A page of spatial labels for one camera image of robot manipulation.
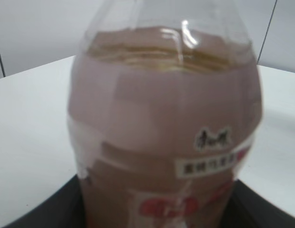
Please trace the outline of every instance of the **red graphic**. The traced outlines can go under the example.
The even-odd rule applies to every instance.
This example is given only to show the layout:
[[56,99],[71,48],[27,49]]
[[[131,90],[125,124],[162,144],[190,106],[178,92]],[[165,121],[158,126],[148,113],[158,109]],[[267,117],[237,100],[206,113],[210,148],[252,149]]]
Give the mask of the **red graphic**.
[[211,196],[208,203],[213,203],[217,201],[223,194],[225,194],[228,190],[230,190],[233,187],[233,181],[229,181],[226,184],[223,184],[221,187],[219,187],[215,193]]
[[238,162],[241,161],[245,157],[245,155],[247,154],[249,149],[250,148],[246,148],[246,149],[243,149],[243,150],[241,150],[240,152],[237,153],[237,161]]
[[153,198],[144,201],[139,209],[143,216],[155,218],[175,218],[188,216],[198,210],[198,201],[188,197],[178,203],[177,199]]

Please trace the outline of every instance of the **transparent plastic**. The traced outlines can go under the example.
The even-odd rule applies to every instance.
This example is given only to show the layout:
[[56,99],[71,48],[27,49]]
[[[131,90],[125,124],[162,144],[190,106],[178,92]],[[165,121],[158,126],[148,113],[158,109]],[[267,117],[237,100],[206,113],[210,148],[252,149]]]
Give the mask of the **transparent plastic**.
[[106,0],[72,69],[89,228],[216,228],[262,113],[229,0]]

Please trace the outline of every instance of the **black base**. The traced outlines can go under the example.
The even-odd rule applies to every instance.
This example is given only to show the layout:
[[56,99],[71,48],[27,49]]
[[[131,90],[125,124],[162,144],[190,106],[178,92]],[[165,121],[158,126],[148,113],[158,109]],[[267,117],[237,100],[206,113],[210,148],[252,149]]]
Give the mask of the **black base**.
[[[5,228],[85,228],[77,177],[73,177],[33,211]],[[220,228],[295,228],[295,218],[277,209],[238,181]]]

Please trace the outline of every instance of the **brand logo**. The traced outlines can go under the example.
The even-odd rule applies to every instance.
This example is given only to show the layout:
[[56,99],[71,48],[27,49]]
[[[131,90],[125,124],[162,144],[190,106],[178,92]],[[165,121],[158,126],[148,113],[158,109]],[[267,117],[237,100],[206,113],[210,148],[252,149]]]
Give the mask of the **brand logo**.
[[217,134],[211,133],[208,128],[202,128],[196,135],[194,149],[203,152],[206,149],[222,150],[231,144],[230,128],[226,127]]
[[198,210],[198,201],[194,197],[185,199],[153,198],[144,201],[139,209],[142,216],[154,218],[175,218],[188,216]]

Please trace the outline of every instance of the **white table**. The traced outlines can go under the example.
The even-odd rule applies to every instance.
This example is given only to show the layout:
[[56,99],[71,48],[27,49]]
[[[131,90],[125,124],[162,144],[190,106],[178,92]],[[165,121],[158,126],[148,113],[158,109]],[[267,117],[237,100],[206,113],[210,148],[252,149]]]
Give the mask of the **white table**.
[[[0,227],[76,173],[66,128],[73,57],[0,79]],[[295,74],[260,67],[265,115],[240,179],[295,216]]]

